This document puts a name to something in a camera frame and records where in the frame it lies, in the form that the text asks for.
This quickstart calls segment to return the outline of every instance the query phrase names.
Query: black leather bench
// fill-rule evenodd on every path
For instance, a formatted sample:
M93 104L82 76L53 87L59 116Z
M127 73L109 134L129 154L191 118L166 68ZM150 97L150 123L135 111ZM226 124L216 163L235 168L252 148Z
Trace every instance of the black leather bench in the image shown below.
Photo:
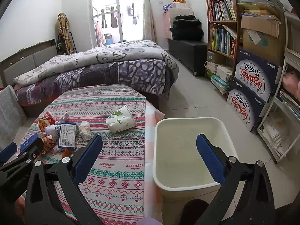
M194 76L204 76L207 61L207 43L169 39L169 53L192 70Z

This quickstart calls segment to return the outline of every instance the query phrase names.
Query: gray cushion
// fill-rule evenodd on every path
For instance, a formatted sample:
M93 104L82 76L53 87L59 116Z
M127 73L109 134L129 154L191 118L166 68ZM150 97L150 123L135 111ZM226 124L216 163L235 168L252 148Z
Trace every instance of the gray cushion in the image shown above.
M57 56L56 46L48 47L33 54L34 64L38 67L55 56Z
M33 56L30 55L5 69L3 71L4 79L8 85L13 86L13 80L15 77L18 77L23 73L27 73L33 69L35 69L35 63L33 61Z

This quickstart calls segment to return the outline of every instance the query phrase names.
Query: paper cup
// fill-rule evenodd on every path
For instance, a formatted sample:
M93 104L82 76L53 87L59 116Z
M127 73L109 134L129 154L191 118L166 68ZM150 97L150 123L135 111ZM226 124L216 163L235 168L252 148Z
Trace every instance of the paper cup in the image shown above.
M107 119L108 129L112 133L118 133L137 125L127 106L113 112Z

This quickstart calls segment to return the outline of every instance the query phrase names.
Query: screw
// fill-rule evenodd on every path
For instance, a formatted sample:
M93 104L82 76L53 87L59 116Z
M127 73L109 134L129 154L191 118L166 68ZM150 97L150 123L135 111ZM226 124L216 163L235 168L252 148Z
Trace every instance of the screw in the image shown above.
M235 157L229 157L228 160L229 160L231 163L236 163L236 158L235 158Z
M70 157L64 157L63 159L62 159L62 162L63 163L68 163L70 161Z
M41 164L42 164L41 161L37 161L37 162L35 163L35 166L38 167L38 166L40 166Z
M263 167L263 166L264 166L264 164L263 164L262 161L258 161L257 164L258 164L260 167Z

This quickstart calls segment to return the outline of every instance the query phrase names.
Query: black folded clothes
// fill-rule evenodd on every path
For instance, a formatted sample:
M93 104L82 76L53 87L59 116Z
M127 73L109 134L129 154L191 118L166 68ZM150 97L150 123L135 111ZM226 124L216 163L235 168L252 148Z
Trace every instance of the black folded clothes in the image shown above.
M195 16L177 16L170 28L174 40L196 40L201 41L204 35L201 22Z

